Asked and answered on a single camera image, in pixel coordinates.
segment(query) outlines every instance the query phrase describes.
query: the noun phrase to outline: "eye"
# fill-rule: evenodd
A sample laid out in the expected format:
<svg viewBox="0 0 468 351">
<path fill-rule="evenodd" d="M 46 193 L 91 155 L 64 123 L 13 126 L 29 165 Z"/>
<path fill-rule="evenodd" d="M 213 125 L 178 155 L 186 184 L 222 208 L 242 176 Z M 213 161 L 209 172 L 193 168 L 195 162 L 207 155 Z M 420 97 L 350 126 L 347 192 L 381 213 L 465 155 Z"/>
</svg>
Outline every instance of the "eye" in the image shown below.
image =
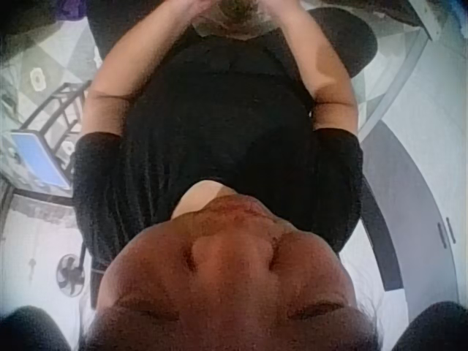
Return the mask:
<svg viewBox="0 0 468 351">
<path fill-rule="evenodd" d="M 307 306 L 298 313 L 291 316 L 292 320 L 306 320 L 308 318 L 322 316 L 324 314 L 342 309 L 344 306 L 340 303 L 316 303 L 311 306 Z"/>
</svg>

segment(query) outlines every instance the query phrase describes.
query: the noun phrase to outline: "nostril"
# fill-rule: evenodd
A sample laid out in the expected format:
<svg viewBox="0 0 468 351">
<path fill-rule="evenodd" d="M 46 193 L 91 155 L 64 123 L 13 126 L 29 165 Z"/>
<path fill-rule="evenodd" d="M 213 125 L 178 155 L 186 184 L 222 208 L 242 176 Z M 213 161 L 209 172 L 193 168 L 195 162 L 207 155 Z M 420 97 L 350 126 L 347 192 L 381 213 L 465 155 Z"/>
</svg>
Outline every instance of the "nostril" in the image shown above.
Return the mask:
<svg viewBox="0 0 468 351">
<path fill-rule="evenodd" d="M 184 252 L 184 258 L 185 262 L 187 264 L 187 267 L 189 268 L 190 271 L 195 272 L 197 270 L 197 267 L 195 265 L 195 261 L 192 256 L 192 250 L 186 250 Z"/>
</svg>

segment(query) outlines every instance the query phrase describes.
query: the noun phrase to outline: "hand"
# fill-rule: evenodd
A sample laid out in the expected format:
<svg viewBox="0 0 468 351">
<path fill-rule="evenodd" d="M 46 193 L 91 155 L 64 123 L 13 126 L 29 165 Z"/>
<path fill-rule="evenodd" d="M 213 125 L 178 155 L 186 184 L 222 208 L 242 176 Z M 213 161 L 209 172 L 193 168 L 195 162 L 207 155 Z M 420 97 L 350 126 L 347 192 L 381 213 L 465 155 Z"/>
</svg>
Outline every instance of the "hand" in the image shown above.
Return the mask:
<svg viewBox="0 0 468 351">
<path fill-rule="evenodd" d="M 185 11 L 190 14 L 190 17 L 196 18 L 205 11 L 209 10 L 212 6 L 217 4 L 220 0 L 166 0 L 178 3 Z"/>
<path fill-rule="evenodd" d="M 281 20 L 291 12 L 303 10 L 299 0 L 258 0 L 258 4 L 275 20 Z"/>
</svg>

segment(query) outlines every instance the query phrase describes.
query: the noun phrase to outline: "black object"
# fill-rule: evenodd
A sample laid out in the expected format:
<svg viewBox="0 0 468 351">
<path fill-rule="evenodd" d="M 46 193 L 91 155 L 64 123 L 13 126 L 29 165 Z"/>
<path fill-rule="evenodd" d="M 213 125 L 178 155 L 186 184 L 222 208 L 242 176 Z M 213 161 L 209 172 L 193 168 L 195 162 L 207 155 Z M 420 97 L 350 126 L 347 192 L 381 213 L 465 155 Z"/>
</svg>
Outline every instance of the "black object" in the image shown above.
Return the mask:
<svg viewBox="0 0 468 351">
<path fill-rule="evenodd" d="M 453 302 L 436 303 L 417 316 L 393 351 L 468 350 L 468 311 Z"/>
<path fill-rule="evenodd" d="M 83 270 L 83 245 L 80 258 L 73 254 L 63 256 L 58 262 L 56 278 L 57 285 L 66 296 L 74 298 L 83 291 L 85 272 Z"/>
<path fill-rule="evenodd" d="M 440 236 L 440 240 L 442 242 L 442 245 L 444 246 L 444 249 L 447 248 L 447 244 L 445 243 L 445 237 L 444 237 L 444 232 L 442 230 L 442 225 L 440 223 L 437 223 L 437 229 L 439 231 L 439 236 Z"/>
<path fill-rule="evenodd" d="M 0 322 L 2 350 L 70 351 L 59 327 L 42 309 L 27 306 Z"/>
<path fill-rule="evenodd" d="M 363 180 L 361 218 L 379 267 L 385 291 L 403 287 L 400 265 L 385 218 L 366 179 Z"/>
<path fill-rule="evenodd" d="M 447 221 L 447 227 L 448 227 L 448 232 L 450 233 L 450 237 L 452 238 L 452 242 L 454 244 L 456 244 L 456 239 L 455 239 L 455 235 L 453 234 L 453 229 L 452 229 L 452 225 L 450 224 L 450 220 L 449 218 L 445 218 L 445 220 Z"/>
</svg>

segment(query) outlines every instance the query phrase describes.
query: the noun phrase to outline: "man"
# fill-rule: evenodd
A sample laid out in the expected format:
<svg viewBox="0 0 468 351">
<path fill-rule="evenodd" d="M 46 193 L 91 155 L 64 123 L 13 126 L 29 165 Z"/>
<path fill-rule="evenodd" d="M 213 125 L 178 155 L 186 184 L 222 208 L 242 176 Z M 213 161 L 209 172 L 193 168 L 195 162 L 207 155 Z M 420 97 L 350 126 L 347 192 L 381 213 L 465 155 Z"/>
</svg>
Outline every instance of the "man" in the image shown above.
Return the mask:
<svg viewBox="0 0 468 351">
<path fill-rule="evenodd" d="M 105 60 L 74 201 L 105 274 L 86 347 L 374 349 L 337 253 L 360 216 L 350 75 L 375 38 L 347 12 L 311 16 L 297 0 L 259 0 L 272 34 L 200 38 L 188 28 L 214 3 L 167 0 L 109 53 L 125 28 L 110 23 L 132 7 L 89 3 Z"/>
</svg>

